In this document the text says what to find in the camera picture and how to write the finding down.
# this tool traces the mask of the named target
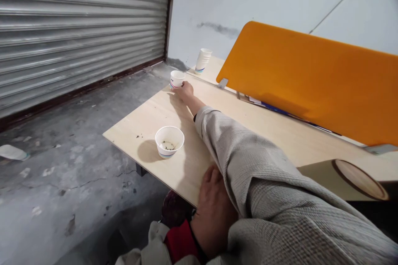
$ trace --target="hand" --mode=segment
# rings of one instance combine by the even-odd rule
[[[180,88],[172,88],[171,91],[178,94],[185,103],[194,96],[194,88],[188,81],[182,82],[182,86]]]
[[[187,81],[182,82],[182,86],[180,88],[172,88],[171,91],[178,94],[184,104],[188,106],[193,116],[199,112],[201,107],[205,106],[199,98],[194,96],[194,88]]]
[[[200,247],[211,260],[227,249],[229,228],[238,220],[223,176],[211,166],[203,176],[197,212],[191,229]]]

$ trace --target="red fabric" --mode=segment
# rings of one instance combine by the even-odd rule
[[[168,231],[164,244],[169,250],[171,262],[175,264],[187,255],[194,255],[199,260],[198,249],[195,245],[195,240],[192,237],[189,222],[185,222],[179,226],[174,227]]]

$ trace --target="crack in floor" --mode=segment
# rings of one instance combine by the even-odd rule
[[[58,189],[58,190],[73,190],[73,189],[77,189],[77,188],[81,188],[82,186],[85,186],[85,185],[87,185],[87,184],[89,184],[89,183],[92,183],[92,182],[96,182],[96,181],[99,181],[99,180],[107,180],[107,179],[109,179],[109,178],[117,178],[117,177],[120,177],[120,176],[122,176],[122,175],[128,175],[128,174],[131,174],[131,173],[133,173],[133,172],[137,172],[136,170],[131,170],[131,171],[129,171],[129,172],[121,172],[120,174],[118,174],[118,175],[112,175],[112,176],[110,176],[110,177],[100,177],[100,178],[97,178],[97,179],[94,179],[94,180],[90,180],[90,181],[87,181],[87,182],[84,182],[83,184],[81,184],[81,185],[78,185],[78,186],[73,186],[73,187],[71,187],[71,188],[69,188],[69,187],[64,187],[64,188],[60,188],[59,186],[57,186],[57,185],[55,185],[55,184],[52,184],[51,182],[49,182],[49,183],[43,183],[43,184],[40,184],[40,185],[36,185],[36,186],[29,186],[29,185],[25,185],[25,184],[23,184],[23,183],[20,183],[19,185],[21,185],[22,187],[24,187],[24,188],[28,188],[28,189],[33,189],[33,188],[38,188],[38,187],[42,187],[42,186],[52,186],[52,187],[55,187],[56,189]]]

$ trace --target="metal shutter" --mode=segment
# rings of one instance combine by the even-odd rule
[[[168,0],[0,0],[0,118],[162,57]]]

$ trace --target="desk leg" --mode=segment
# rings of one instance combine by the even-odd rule
[[[137,174],[141,177],[144,176],[147,172],[147,170],[141,167],[138,163],[136,163],[136,168],[137,168]]]

